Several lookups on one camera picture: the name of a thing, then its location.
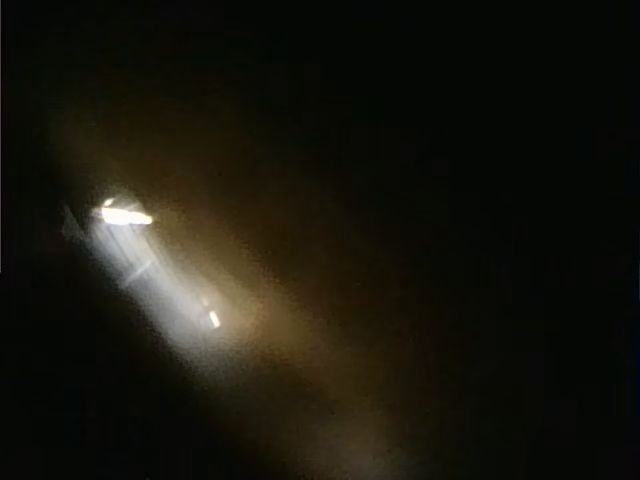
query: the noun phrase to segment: dark background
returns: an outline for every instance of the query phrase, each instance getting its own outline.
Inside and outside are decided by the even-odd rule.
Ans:
[[[452,406],[442,437],[425,442],[438,445],[436,478],[630,472],[632,333],[613,319],[583,320],[584,299],[570,293],[609,278],[584,266],[594,252],[574,239],[611,224],[576,183],[621,158],[629,138],[630,75],[607,43],[618,12],[589,30],[576,12],[524,10],[5,2],[3,395],[18,447],[7,477],[287,474],[282,459],[202,421],[163,349],[121,326],[141,322],[135,309],[113,306],[100,272],[57,234],[69,187],[44,112],[86,88],[68,79],[88,68],[186,104],[216,88],[213,77],[233,85],[228,95],[323,152],[322,162],[277,168],[332,192],[416,291],[440,286],[456,312],[445,337],[461,352],[443,367],[451,398],[441,402],[486,394],[465,404],[460,424]],[[436,254],[425,258],[427,247]],[[599,263],[630,273],[598,248]],[[420,345],[420,324],[405,328]],[[489,441],[474,442],[487,425]],[[518,435],[524,462],[501,454]],[[449,453],[456,444],[464,462]]]

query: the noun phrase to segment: blurry light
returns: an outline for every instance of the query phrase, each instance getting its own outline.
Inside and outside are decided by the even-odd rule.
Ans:
[[[102,218],[112,225],[149,225],[153,218],[140,212],[102,207]]]
[[[216,312],[211,310],[209,312],[209,318],[211,319],[211,323],[213,323],[213,328],[218,328],[220,326],[220,320],[218,319]]]

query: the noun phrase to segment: glowing light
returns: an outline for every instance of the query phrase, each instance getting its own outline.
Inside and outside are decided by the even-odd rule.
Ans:
[[[140,212],[102,207],[102,218],[112,225],[149,225],[153,218]]]
[[[220,326],[220,320],[218,319],[216,312],[211,310],[209,312],[209,318],[211,319],[211,323],[213,323],[213,328],[218,328]]]

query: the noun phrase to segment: black background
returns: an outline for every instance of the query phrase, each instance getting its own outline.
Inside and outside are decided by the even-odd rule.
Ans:
[[[323,162],[279,168],[334,192],[413,288],[447,292],[442,303],[459,313],[448,338],[464,365],[450,360],[448,391],[452,399],[470,384],[490,392],[464,415],[496,433],[474,444],[476,427],[449,421],[435,442],[437,478],[630,472],[633,450],[623,439],[634,403],[624,377],[633,335],[613,317],[581,318],[584,294],[573,293],[604,277],[611,294],[615,282],[604,272],[612,265],[617,276],[637,277],[604,243],[595,252],[603,270],[594,273],[583,262],[591,246],[575,240],[576,232],[611,226],[604,207],[583,201],[593,195],[582,188],[584,173],[607,170],[629,138],[623,92],[631,76],[608,43],[617,18],[607,12],[602,28],[586,28],[576,12],[497,5],[5,2],[3,395],[13,400],[5,410],[16,427],[9,443],[19,447],[6,476],[286,474],[281,459],[261,458],[202,421],[154,340],[131,340],[114,326],[138,318],[133,307],[112,307],[99,272],[56,237],[53,205],[67,190],[42,112],[73,97],[67,78],[87,65],[185,103],[213,88],[214,74],[223,78],[231,95],[284,119],[305,148],[326,153]],[[427,260],[425,246],[438,254]],[[406,328],[419,345],[420,325]],[[468,358],[481,360],[469,367]],[[526,419],[509,399],[527,405]],[[501,455],[519,434],[530,445],[524,464]],[[448,456],[456,442],[471,450],[468,465]]]

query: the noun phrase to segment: bright light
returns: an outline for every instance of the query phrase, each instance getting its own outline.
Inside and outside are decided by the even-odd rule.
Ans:
[[[218,328],[220,326],[220,320],[218,319],[216,312],[211,310],[209,312],[209,318],[211,319],[211,323],[213,323],[213,328]]]
[[[153,218],[140,212],[102,207],[102,218],[112,225],[149,225]]]

